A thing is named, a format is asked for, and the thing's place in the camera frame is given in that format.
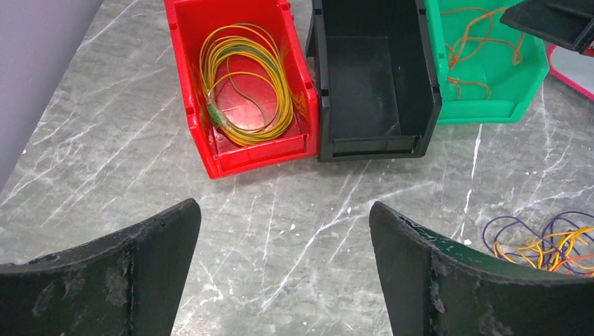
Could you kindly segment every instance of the marble countertop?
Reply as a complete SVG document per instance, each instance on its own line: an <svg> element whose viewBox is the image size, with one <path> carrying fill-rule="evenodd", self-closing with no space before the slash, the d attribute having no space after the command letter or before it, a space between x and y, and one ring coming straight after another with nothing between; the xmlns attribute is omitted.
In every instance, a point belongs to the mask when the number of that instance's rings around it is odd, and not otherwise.
<svg viewBox="0 0 594 336"><path fill-rule="evenodd" d="M292 5L304 46L310 1ZM301 160L211 181L163 2L105 0L0 194L0 263L193 197L202 229L173 335L391 335L372 203L481 251L496 216L540 227L564 210L594 212L593 111L549 76L521 122L438 126L422 159Z"/></svg>

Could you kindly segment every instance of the coiled wire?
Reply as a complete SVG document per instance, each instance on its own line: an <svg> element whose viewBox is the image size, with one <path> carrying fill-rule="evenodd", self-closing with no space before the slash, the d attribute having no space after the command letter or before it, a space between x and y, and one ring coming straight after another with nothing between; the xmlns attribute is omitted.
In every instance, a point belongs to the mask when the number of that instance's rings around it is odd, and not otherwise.
<svg viewBox="0 0 594 336"><path fill-rule="evenodd" d="M228 29L241 29L252 33L262 39L265 45L257 43L250 38L228 35L220 38L215 36ZM248 71L230 72L229 58L232 56L248 57L260 64L268 74L268 78ZM226 62L227 74L216 79L216 72ZM256 101L243 93L233 82L233 76L253 76L267 83L277 96L277 105L274 116L266 120L264 110ZM225 79L229 79L235 91L251 101L262 113L264 123L256 129L245 129L231 122L219 110L215 100L215 89ZM280 51L272 35L264 28L249 23L232 24L213 31L202 44L200 49L200 80L202 90L207 99L207 108L213 125L220 129L231 141L240 146L250 146L280 137L291 125L294 118L291 91L287 83Z"/></svg>

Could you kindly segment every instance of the storage bin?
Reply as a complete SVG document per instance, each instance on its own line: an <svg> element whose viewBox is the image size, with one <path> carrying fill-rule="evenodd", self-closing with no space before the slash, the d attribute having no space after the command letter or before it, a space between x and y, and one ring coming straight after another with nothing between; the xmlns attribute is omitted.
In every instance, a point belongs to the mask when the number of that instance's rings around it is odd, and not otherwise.
<svg viewBox="0 0 594 336"><path fill-rule="evenodd" d="M546 51L551 75L594 102L594 58L551 45Z"/></svg>
<svg viewBox="0 0 594 336"><path fill-rule="evenodd" d="M431 46L436 63L443 107L439 124L455 123L514 123L523 116L538 92L546 74L548 62L541 39L526 35L520 52L523 60L513 65L513 48L501 43L487 42L472 58L449 70L449 50L464 35L467 25L484 13L462 11L443 16L442 12L458 8L483 8L493 11L518 3L519 0L425 0L431 34ZM492 39L505 40L517 45L521 32L499 22L503 13L493 15ZM489 21L475 24L471 36L484 37ZM469 54L479 44L469 41L464 54ZM447 78L477 81L488 85L491 97L486 99L485 89L477 85L463 85L460 100L457 88Z"/></svg>
<svg viewBox="0 0 594 336"><path fill-rule="evenodd" d="M441 96L422 0L314 0L320 162L423 156Z"/></svg>
<svg viewBox="0 0 594 336"><path fill-rule="evenodd" d="M290 8L286 0L165 0L190 133L211 179L318 153L317 96ZM295 111L293 122L281 137L247 147L236 145L213 127L199 67L205 39L220 27L242 22L258 25L272 34L282 54ZM230 58L230 68L267 76L256 62L245 57ZM265 110L274 111L276 96L268 84L252 76L235 76L233 80ZM232 85L220 86L219 108L233 114L234 121L249 123L251 118L253 122L257 108L234 91Z"/></svg>
<svg viewBox="0 0 594 336"><path fill-rule="evenodd" d="M564 49L594 57L594 1L521 1L501 22Z"/></svg>

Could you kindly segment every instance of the purple wire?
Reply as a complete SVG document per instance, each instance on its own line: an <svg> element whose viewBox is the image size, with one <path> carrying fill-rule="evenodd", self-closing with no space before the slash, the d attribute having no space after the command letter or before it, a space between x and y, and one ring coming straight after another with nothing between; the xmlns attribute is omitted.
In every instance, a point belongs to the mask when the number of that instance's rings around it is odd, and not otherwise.
<svg viewBox="0 0 594 336"><path fill-rule="evenodd" d="M493 249L490 247L489 243L487 243L487 239L485 237L487 229L489 228L490 225L492 225L493 223L495 223L496 221L500 221L502 219L511 219L513 220L512 223L505 225L503 228L501 228L497 234L495 235L495 237L493 238L493 244L495 242L497 242L497 240L499 239L499 236L508 228L511 228L514 225L517 224L521 224L525 229L527 229L528 231L530 231L535 237L537 237L538 239L542 240L541 243L541 249L545 250L545 244L550 245L553 249L555 249L561 256L561 260L566 260L565 257L565 252L567 251L567 249L569 248L568 246L562 246L561 249L559 249L556 244L555 244L555 240L554 237L550 237L549 239L545 239L544 236L547 235L547 230L549 231L549 234L553 234L554 233L554 226L555 223L557 221L565 221L567 223L569 223L571 226L573 226L576 229L581 229L581 227L579 225L577 225L576 223L572 222L571 220L563 217L564 215L568 215L568 214L578 214L578 215L582 215L582 216L586 216L589 218L594 219L593 215L590 215L589 213L585 213L585 212L581 212L581 211L566 211L566 212L562 212L559 213L557 216L553 217L553 219L551 219L542 229L541 234L539 234L538 232L534 231L530 226L528 226L526 223L524 223L521 219L514 217L514 216L499 216L496 218L493 218L492 220L490 220L485 227L483 228L483 234L482 234L482 238L483 238L483 244L485 244L485 247L493 254L495 254L495 252L493 251ZM587 238L589 238L592 242L594 242L594 239L589 235L589 234L583 234L585 235ZM580 256L580 252L577 250L574 250L574 252ZM517 253L506 253L508 256L514 256L514 257L519 257L521 258L522 256L520 254ZM527 258L538 258L538 255L526 255ZM505 260L505 258L503 258L503 256L499 255L498 256L499 259L501 260ZM543 264L547 267L551 267L551 261L552 261L552 256L548 255L546 256L546 259L544 260ZM562 265L566 270L571 271L574 274L578 274L578 275L584 275L585 272L578 272L576 271L568 262L564 263Z"/></svg>

